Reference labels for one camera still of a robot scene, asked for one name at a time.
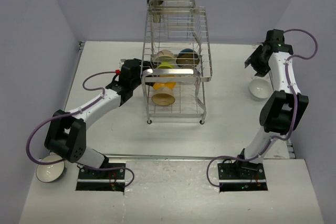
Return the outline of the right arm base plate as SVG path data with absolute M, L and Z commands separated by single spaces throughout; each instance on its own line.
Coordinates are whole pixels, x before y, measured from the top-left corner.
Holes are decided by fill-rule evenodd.
M 220 192 L 268 190 L 263 164 L 225 159 L 217 169 Z

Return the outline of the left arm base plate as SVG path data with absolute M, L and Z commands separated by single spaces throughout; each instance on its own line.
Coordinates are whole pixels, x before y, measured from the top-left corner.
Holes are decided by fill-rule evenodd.
M 76 191 L 117 191 L 125 190 L 126 163 L 107 163 L 104 168 L 120 167 L 109 171 L 81 168 L 78 173 Z

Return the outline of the dark blue bowl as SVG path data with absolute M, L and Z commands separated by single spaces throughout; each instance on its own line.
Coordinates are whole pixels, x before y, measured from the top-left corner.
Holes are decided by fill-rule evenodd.
M 183 49 L 176 58 L 176 64 L 180 68 L 193 69 L 199 64 L 199 56 L 193 49 Z

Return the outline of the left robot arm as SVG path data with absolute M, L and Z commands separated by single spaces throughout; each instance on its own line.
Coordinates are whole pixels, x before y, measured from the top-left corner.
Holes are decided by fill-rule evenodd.
M 108 112 L 122 106 L 141 85 L 143 70 L 155 69 L 157 64 L 140 59 L 127 59 L 120 70 L 113 71 L 112 81 L 103 88 L 87 88 L 86 81 L 98 76 L 93 74 L 85 79 L 82 87 L 88 91 L 100 90 L 101 93 L 81 105 L 65 112 L 58 110 L 51 118 L 44 146 L 61 158 L 90 169 L 97 178 L 108 175 L 107 157 L 87 146 L 87 130 Z

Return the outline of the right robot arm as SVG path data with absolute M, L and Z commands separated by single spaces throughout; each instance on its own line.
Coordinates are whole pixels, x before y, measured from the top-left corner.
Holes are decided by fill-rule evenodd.
M 276 141 L 291 137 L 309 104 L 295 80 L 295 57 L 292 45 L 285 42 L 285 31 L 273 29 L 244 63 L 255 70 L 256 76 L 270 76 L 272 94 L 260 112 L 259 131 L 237 157 L 240 162 L 234 165 L 234 172 L 239 178 L 248 177 L 253 172 L 252 164 L 261 164 Z

